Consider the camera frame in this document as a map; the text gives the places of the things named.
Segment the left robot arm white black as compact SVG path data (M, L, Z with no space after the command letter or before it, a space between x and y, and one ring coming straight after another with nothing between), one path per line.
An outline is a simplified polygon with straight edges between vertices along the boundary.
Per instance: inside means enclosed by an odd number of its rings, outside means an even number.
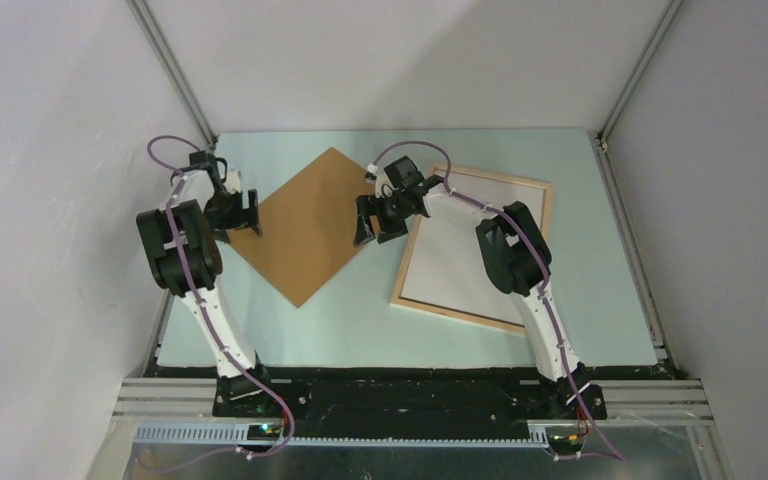
M215 359L220 400L237 401L252 416L276 403L276 390L256 350L239 332L224 297L219 243L232 230L262 232L258 193L242 188L239 171L201 150L171 175L159 207L141 212L136 226L156 284L192 313Z

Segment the brown backing board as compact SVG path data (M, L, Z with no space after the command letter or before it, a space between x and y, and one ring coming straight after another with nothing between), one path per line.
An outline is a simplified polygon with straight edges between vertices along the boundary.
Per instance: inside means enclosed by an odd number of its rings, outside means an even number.
M311 299L360 251L356 203L366 170L334 147L259 204L261 233L229 232L230 246L293 306Z

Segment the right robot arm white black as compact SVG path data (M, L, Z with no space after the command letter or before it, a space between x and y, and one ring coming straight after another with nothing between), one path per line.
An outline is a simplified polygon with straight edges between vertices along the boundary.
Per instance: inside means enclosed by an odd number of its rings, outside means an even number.
M451 186L446 175L424 176L407 156L384 168L369 164L365 178L374 191L356 199L354 246L404 236L414 216L468 221L486 276L513 298L524 320L538 373L547 384L543 408L556 418L576 411L591 380L556 311L551 252L530 209L521 201L494 207L470 197Z

